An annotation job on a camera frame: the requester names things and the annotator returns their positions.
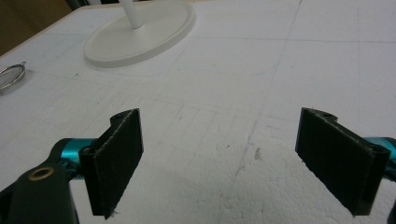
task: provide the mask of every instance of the white table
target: white table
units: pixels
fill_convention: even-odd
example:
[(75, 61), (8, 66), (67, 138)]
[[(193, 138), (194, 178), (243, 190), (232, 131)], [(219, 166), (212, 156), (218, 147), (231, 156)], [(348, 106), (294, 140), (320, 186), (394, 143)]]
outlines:
[[(196, 23), (168, 51), (101, 69), (89, 35), (120, 7), (82, 9), (0, 58), (26, 61), (0, 96), (0, 189), (66, 137), (98, 137), (140, 108), (145, 153), (107, 223), (386, 223), (396, 184), (353, 217), (294, 151), (301, 107), (361, 136), (396, 137), (394, 0), (193, 3)], [(85, 183), (70, 182), (81, 223)]]

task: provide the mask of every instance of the round white base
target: round white base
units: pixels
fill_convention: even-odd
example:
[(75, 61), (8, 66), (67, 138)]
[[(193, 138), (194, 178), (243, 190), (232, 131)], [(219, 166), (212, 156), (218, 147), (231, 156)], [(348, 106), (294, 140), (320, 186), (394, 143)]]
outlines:
[(195, 23), (190, 4), (158, 1), (137, 6), (143, 26), (137, 29), (125, 14), (97, 29), (84, 46), (87, 59), (98, 67), (121, 67), (166, 51), (184, 38)]

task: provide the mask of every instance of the white pole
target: white pole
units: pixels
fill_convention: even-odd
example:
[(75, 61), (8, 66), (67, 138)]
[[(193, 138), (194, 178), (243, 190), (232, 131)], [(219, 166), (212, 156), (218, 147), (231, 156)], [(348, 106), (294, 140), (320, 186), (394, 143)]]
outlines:
[(142, 20), (140, 20), (140, 15), (134, 6), (133, 0), (120, 0), (120, 3), (125, 11), (126, 17), (128, 17), (132, 28), (137, 29), (143, 25)]

